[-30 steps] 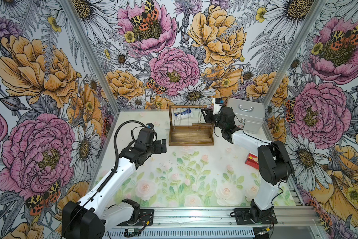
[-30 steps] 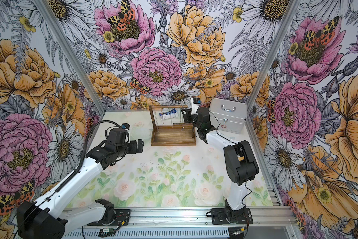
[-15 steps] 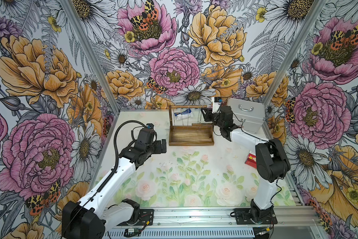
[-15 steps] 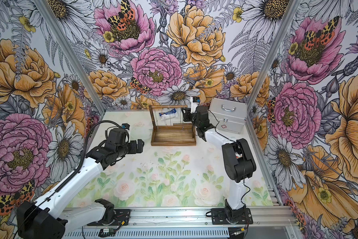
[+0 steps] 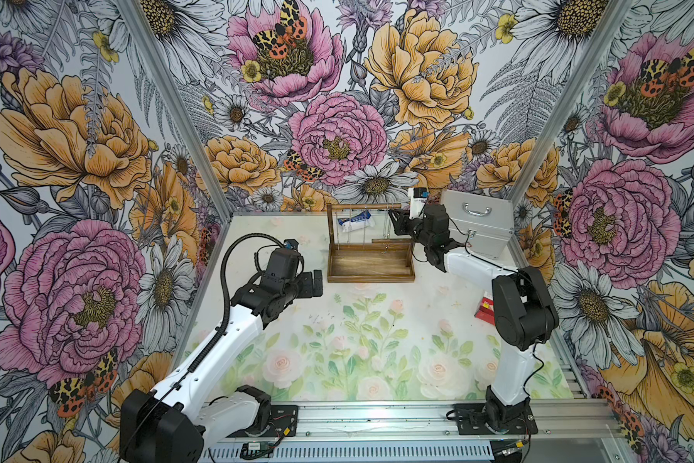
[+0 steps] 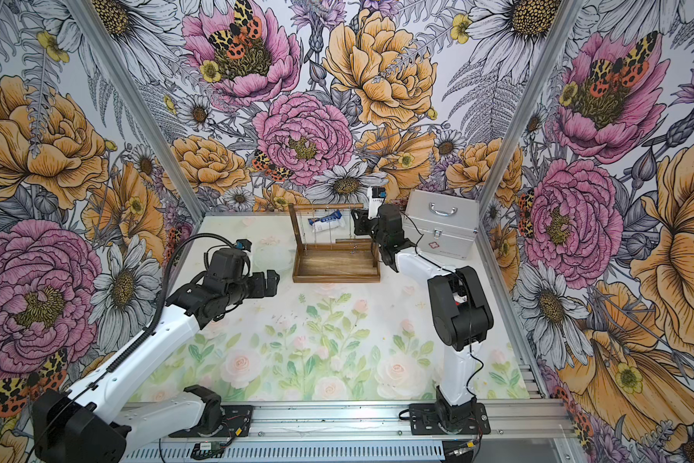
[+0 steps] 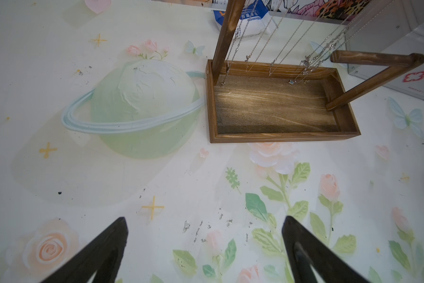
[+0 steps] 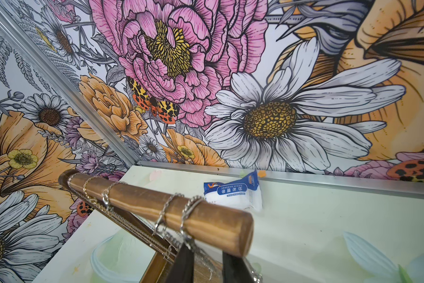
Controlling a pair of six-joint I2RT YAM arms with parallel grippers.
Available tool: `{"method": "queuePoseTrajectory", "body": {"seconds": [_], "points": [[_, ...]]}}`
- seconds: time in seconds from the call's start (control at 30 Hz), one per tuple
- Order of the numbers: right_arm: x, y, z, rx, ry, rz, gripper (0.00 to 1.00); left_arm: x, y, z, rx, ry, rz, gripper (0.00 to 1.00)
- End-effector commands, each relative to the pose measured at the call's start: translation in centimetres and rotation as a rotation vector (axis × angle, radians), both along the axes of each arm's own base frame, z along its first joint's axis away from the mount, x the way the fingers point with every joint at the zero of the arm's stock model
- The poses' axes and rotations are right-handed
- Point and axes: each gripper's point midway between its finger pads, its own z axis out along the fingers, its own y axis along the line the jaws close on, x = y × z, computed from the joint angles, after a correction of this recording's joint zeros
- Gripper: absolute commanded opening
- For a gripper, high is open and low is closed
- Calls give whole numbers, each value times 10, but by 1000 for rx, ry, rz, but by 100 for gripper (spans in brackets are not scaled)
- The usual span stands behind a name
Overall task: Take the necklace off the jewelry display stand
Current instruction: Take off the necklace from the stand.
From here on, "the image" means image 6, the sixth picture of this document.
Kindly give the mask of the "wooden jewelry display stand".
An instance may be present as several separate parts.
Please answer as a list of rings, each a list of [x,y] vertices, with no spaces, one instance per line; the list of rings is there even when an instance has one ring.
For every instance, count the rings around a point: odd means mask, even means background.
[[[381,281],[378,251],[370,237],[356,237],[350,210],[361,204],[289,204],[296,240],[292,279],[297,284],[372,284]],[[308,219],[341,210],[343,228],[314,233]]]

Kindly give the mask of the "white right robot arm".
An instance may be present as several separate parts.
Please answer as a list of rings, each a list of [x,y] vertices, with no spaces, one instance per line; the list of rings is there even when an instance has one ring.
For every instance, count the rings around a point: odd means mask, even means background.
[[[414,435],[490,434],[485,405],[471,387],[484,368],[476,350],[495,325],[478,273],[470,266],[450,268],[422,256],[404,234],[403,217],[394,204],[352,210],[351,216],[355,233],[371,239],[383,264],[427,289],[433,326],[445,345],[435,402],[411,404],[400,418],[410,423]]]

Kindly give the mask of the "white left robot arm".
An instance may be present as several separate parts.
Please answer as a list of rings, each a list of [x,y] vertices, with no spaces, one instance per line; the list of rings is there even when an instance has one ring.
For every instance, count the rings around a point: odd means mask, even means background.
[[[279,280],[275,270],[251,272],[246,249],[217,250],[190,283],[162,297],[160,312],[108,362],[66,392],[40,396],[32,409],[34,456],[43,462],[119,462],[179,431],[221,431],[221,397],[203,386],[129,413],[123,408],[174,351],[248,299],[276,296]]]

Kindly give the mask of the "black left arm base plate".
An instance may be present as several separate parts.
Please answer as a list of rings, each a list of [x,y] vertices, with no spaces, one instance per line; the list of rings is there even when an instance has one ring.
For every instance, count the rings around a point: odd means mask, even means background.
[[[169,434],[170,438],[242,438],[250,434],[253,407],[225,404],[218,412],[205,412],[201,422],[190,429]]]

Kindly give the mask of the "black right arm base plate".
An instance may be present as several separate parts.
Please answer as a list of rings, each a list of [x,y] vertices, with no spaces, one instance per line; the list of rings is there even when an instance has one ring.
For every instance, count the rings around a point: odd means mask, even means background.
[[[443,402],[413,403],[409,406],[412,435],[488,435],[489,414],[483,403],[470,401],[463,405]]]

